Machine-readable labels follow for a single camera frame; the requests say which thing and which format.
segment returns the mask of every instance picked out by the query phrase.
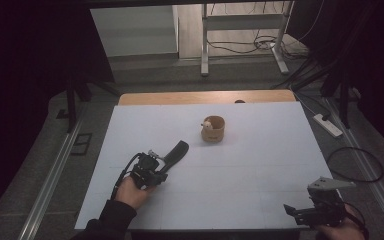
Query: table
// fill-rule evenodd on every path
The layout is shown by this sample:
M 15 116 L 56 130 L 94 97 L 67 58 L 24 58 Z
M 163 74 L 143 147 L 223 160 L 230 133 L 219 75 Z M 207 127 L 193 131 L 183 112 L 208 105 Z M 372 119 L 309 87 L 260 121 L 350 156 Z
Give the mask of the table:
M 232 104 L 236 100 L 247 103 Z M 331 177 L 303 109 L 288 90 L 125 94 L 119 103 L 76 229 L 99 216 L 127 159 L 150 146 L 164 155 L 178 140 L 190 145 L 189 152 L 139 210 L 131 231 L 296 229 L 283 203 L 312 207 L 307 185 Z M 210 113 L 226 120 L 218 144 L 200 139 L 199 123 Z M 251 117 L 258 121 L 241 124 Z

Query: human hand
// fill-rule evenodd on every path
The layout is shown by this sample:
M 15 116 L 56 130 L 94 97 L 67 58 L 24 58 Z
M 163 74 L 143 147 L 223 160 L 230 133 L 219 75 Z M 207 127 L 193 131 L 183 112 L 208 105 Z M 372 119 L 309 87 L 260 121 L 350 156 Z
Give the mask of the human hand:
M 354 211 L 346 204 L 345 209 L 355 216 Z M 344 221 L 336 227 L 318 225 L 314 228 L 322 232 L 330 240 L 364 240 L 364 235 L 358 225 L 349 218 L 345 218 Z
M 133 181 L 133 178 L 128 176 L 123 179 L 118 187 L 115 200 L 124 202 L 135 210 L 138 210 L 148 198 L 149 194 L 151 194 L 151 192 L 155 189 L 156 186 L 147 187 L 143 190 L 138 189 Z

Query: person's left hand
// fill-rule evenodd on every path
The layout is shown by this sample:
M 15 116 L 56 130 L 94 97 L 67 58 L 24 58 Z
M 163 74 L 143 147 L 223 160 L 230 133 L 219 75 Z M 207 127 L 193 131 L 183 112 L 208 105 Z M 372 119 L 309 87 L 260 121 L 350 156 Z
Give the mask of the person's left hand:
M 146 201 L 148 196 L 156 189 L 156 186 L 147 187 L 143 190 L 138 189 L 133 181 L 133 178 L 128 176 L 123 179 L 117 190 L 115 200 L 124 202 L 131 206 L 135 210 L 139 209 L 140 206 Z

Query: power strip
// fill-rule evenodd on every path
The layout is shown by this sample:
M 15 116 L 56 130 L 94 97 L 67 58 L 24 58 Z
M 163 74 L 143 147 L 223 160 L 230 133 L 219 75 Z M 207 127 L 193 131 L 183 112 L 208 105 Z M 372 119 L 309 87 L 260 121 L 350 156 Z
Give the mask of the power strip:
M 317 114 L 313 117 L 313 119 L 320 124 L 326 131 L 330 133 L 334 138 L 337 138 L 342 135 L 342 131 L 339 130 L 333 123 L 331 123 L 329 120 L 324 121 L 323 115 Z

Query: black sleeve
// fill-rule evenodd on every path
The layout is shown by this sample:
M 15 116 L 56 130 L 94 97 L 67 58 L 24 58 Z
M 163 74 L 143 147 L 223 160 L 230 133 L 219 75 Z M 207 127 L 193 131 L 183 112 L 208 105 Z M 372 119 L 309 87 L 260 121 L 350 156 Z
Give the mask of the black sleeve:
M 108 200 L 99 220 L 90 220 L 86 229 L 72 240 L 123 240 L 126 229 L 135 216 L 136 210 L 131 206 Z

